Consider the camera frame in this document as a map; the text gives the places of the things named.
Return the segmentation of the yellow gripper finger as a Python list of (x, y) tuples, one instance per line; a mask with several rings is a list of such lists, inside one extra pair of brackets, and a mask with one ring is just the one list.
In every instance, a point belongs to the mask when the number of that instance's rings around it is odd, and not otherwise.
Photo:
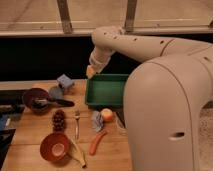
[(96, 71), (93, 69), (91, 65), (87, 66), (86, 69), (86, 76), (88, 79), (91, 79), (96, 74)]

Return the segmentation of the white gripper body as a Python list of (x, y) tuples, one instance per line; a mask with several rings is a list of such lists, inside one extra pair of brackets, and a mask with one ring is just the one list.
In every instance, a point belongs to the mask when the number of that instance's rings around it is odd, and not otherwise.
[(107, 66), (110, 59), (111, 56), (109, 54), (93, 50), (89, 58), (89, 63), (97, 73), (100, 73)]

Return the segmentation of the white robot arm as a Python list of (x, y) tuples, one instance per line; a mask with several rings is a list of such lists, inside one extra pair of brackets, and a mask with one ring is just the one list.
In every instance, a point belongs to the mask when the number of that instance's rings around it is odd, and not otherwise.
[(213, 101), (213, 43), (128, 35), (116, 26), (99, 27), (91, 38), (89, 75), (116, 52), (140, 63), (123, 97), (133, 171), (200, 171), (199, 119)]

